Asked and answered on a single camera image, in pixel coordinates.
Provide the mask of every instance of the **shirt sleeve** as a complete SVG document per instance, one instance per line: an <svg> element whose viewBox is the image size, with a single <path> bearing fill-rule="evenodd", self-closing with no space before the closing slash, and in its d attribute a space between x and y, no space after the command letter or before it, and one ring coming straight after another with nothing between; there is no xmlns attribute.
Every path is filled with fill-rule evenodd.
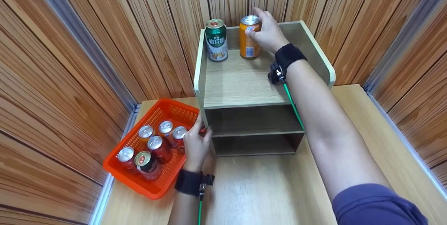
<svg viewBox="0 0 447 225"><path fill-rule="evenodd" d="M332 209L340 225L428 224L417 206L379 184L343 190L335 196Z"/></svg>

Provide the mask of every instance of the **wristband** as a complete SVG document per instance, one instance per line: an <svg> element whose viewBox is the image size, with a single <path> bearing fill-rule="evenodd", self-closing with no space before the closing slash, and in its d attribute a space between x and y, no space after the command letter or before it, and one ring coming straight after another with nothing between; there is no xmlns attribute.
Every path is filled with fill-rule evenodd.
<svg viewBox="0 0 447 225"><path fill-rule="evenodd" d="M303 52L301 52L292 43L282 46L275 53L275 60L283 70L286 70L287 67L289 67L289 65L291 65L294 61L298 61L301 59L307 61L307 58L305 57L305 55L303 55Z"/></svg>
<svg viewBox="0 0 447 225"><path fill-rule="evenodd" d="M200 173L194 173L180 169L177 181L175 182L175 189L187 195L198 196L202 181L203 173L201 171Z"/></svg>

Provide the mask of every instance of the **orange plastic basket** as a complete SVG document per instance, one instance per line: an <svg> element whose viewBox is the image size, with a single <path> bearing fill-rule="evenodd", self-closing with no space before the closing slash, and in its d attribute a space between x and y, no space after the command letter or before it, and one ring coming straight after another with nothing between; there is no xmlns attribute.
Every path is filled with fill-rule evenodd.
<svg viewBox="0 0 447 225"><path fill-rule="evenodd" d="M170 120L174 127L184 126L189 130L194 125L198 112L197 108L187 104L167 98L160 99L105 158L104 168L137 193L145 195L150 199L161 198L169 186L172 185L183 163L185 163L186 156L184 153L181 153L176 148L171 149L172 159L166 164L160 164L162 172L155 180L147 180L142 174L128 171L126 166L118 160L118 153L124 147L132 147L135 150L135 154L146 150L145 144L140 142L138 138L138 130L142 126L151 125L155 133L158 134L158 126L161 122Z"/></svg>

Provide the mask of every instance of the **cable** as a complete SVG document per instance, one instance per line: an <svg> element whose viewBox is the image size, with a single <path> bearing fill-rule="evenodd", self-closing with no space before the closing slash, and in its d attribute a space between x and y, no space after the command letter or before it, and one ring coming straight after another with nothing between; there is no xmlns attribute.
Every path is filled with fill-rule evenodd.
<svg viewBox="0 0 447 225"><path fill-rule="evenodd" d="M200 222L201 222L201 201L198 205L198 222L197 222L197 224L200 225Z"/></svg>
<svg viewBox="0 0 447 225"><path fill-rule="evenodd" d="M300 119L300 115L298 115L298 111L296 110L295 103L293 102L292 96L290 95L289 88L287 87L286 81L282 80L284 89L286 90L287 96L289 96L290 103L292 104L293 111L295 112L296 118L298 119L298 122L300 122L301 128L303 128L303 131L305 130L305 127L303 126L303 122Z"/></svg>

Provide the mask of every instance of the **hand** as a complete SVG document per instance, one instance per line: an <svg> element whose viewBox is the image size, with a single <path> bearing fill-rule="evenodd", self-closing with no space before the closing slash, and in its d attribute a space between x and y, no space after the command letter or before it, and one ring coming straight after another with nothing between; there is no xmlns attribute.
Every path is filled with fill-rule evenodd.
<svg viewBox="0 0 447 225"><path fill-rule="evenodd" d="M275 54L282 46L289 44L284 37L278 23L268 11L262 11L255 7L255 14L262 21L262 28L259 32L247 29L246 35L255 40L262 48Z"/></svg>
<svg viewBox="0 0 447 225"><path fill-rule="evenodd" d="M210 149L211 136L213 130L208 128L205 137L199 135L203 125L203 120L199 114L194 126L185 134L183 141L185 143L186 161L183 169L191 172L200 172L206 154Z"/></svg>

